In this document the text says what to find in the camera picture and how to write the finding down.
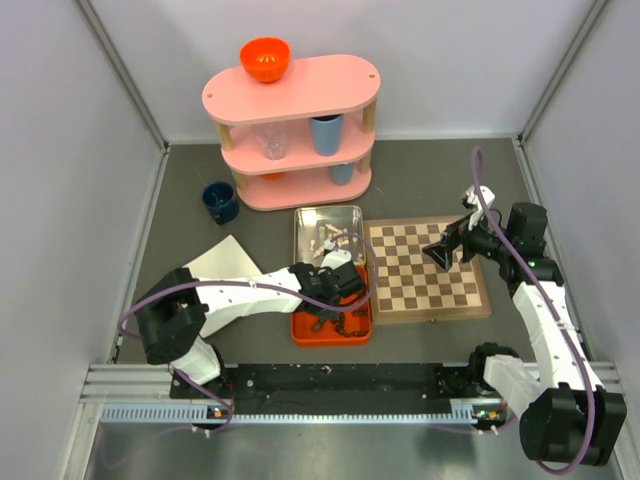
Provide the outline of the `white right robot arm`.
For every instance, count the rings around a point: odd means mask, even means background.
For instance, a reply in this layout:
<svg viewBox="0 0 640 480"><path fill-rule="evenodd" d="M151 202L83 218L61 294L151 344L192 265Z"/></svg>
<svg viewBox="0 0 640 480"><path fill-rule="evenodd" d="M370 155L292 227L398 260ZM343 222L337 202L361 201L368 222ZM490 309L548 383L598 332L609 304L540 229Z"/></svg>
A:
<svg viewBox="0 0 640 480"><path fill-rule="evenodd" d="M521 315L537 362L532 375L515 351L485 343L469 358L466 380L476 394L497 391L519 423L525 455L537 462L604 466L627 415L623 396L606 390L582 353L566 307L564 279L545 253L544 207L512 206L506 228L494 231L478 202L449 224L423 253L444 270L456 249L463 262L495 261Z"/></svg>

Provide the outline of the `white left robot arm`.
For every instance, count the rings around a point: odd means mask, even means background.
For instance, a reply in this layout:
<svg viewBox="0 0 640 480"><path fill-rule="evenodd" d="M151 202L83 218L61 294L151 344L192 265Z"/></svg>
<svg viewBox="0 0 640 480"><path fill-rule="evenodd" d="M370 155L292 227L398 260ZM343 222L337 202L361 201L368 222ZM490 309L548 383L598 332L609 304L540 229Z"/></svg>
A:
<svg viewBox="0 0 640 480"><path fill-rule="evenodd" d="M150 365L167 364L186 374L205 396L226 387L219 352L205 339L240 318L263 313L304 312L325 319L339 317L367 291L350 260L315 267L298 262L254 277L197 280L178 268L139 300L138 332Z"/></svg>

